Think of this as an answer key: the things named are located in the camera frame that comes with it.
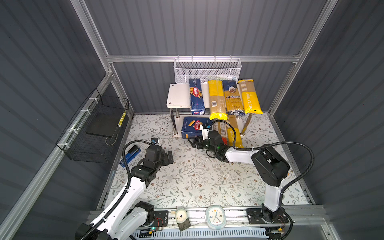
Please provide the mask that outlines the red spaghetti bag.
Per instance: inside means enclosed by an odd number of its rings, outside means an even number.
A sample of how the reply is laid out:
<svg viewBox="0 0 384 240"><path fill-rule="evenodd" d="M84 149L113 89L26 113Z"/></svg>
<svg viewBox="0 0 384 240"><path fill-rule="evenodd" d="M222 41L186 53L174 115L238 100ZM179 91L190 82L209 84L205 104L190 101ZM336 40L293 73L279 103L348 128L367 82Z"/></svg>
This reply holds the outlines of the red spaghetti bag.
<svg viewBox="0 0 384 240"><path fill-rule="evenodd" d="M219 128L219 133L222 137L223 143L227 145L228 144L227 124L223 122L218 122L218 128Z"/></svg>

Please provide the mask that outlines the blue Barilla rigatoni box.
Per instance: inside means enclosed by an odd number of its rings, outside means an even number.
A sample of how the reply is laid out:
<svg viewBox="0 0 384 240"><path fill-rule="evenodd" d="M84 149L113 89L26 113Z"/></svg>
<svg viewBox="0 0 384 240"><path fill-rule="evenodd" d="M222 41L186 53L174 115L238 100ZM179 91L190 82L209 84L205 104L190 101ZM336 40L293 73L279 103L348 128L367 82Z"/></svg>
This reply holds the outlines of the blue Barilla rigatoni box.
<svg viewBox="0 0 384 240"><path fill-rule="evenodd" d="M184 117L181 134L183 139L190 139L202 136L200 125L210 125L212 120L197 116Z"/></svg>

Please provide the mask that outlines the yellow clear spaghetti bag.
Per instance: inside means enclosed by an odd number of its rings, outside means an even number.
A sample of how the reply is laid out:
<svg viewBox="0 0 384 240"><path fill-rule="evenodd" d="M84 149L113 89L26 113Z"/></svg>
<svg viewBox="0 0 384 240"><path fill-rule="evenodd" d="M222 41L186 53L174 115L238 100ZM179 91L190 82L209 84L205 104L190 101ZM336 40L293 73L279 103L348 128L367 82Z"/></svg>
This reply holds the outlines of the yellow clear spaghetti bag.
<svg viewBox="0 0 384 240"><path fill-rule="evenodd" d="M210 100L210 120L218 119L226 121L226 100L224 95L223 83L220 80L210 80L209 100Z"/></svg>

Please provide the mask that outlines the blue Barilla spaghetti box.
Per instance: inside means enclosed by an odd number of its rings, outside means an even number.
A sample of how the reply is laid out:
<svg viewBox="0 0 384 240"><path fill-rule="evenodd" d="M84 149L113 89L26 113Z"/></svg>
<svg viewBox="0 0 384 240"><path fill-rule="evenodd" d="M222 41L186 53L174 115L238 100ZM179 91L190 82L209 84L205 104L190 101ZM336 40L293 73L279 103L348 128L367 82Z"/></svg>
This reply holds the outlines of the blue Barilla spaghetti box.
<svg viewBox="0 0 384 240"><path fill-rule="evenodd" d="M200 79L189 79L190 103L192 115L204 115L206 108L204 104L203 91Z"/></svg>

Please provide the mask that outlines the blue Ankara spaghetti bag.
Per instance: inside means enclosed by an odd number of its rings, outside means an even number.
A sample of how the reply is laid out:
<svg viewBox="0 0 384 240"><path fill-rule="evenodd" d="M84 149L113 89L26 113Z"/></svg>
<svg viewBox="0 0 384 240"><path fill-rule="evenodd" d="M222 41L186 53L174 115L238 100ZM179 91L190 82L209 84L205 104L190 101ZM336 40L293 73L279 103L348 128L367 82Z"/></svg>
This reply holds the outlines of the blue Ankara spaghetti bag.
<svg viewBox="0 0 384 240"><path fill-rule="evenodd" d="M236 81L223 81L228 115L244 116L245 111Z"/></svg>

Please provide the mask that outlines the yellow Pastatime spaghetti bag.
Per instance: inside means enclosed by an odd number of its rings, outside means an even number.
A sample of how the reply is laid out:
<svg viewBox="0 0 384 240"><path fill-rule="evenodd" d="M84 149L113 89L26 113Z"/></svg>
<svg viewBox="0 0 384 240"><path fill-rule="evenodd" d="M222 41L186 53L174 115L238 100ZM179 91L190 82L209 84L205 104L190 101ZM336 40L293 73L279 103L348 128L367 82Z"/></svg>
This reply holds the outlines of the yellow Pastatime spaghetti bag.
<svg viewBox="0 0 384 240"><path fill-rule="evenodd" d="M263 114L254 86L254 80L238 81L245 114Z"/></svg>

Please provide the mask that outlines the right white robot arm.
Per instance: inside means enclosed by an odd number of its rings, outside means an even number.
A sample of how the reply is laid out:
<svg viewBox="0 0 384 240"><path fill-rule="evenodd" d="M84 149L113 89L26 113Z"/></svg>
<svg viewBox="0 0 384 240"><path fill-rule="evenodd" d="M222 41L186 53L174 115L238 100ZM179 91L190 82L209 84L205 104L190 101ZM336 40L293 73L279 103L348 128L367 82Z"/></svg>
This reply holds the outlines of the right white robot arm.
<svg viewBox="0 0 384 240"><path fill-rule="evenodd" d="M254 165L266 184L263 208L271 213L281 208L283 184L290 170L288 162L274 149L282 142L250 149L237 148L226 145L217 131L209 131L189 139L189 143L195 149L213 153L212 157L221 162Z"/></svg>

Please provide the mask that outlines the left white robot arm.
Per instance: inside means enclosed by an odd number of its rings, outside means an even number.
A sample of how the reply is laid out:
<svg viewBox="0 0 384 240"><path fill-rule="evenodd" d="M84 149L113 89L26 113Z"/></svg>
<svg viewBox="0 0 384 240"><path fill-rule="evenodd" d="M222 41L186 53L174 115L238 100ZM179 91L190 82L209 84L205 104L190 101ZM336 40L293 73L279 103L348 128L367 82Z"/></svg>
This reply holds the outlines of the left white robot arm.
<svg viewBox="0 0 384 240"><path fill-rule="evenodd" d="M126 149L134 143L148 144L142 163L130 170L126 160ZM137 198L156 178L163 166L174 163L172 151L165 151L158 144L142 140L127 143L122 151L128 179L112 201L89 225L81 224L75 233L76 240L127 240L141 226L154 222L155 207L143 201L135 204Z"/></svg>

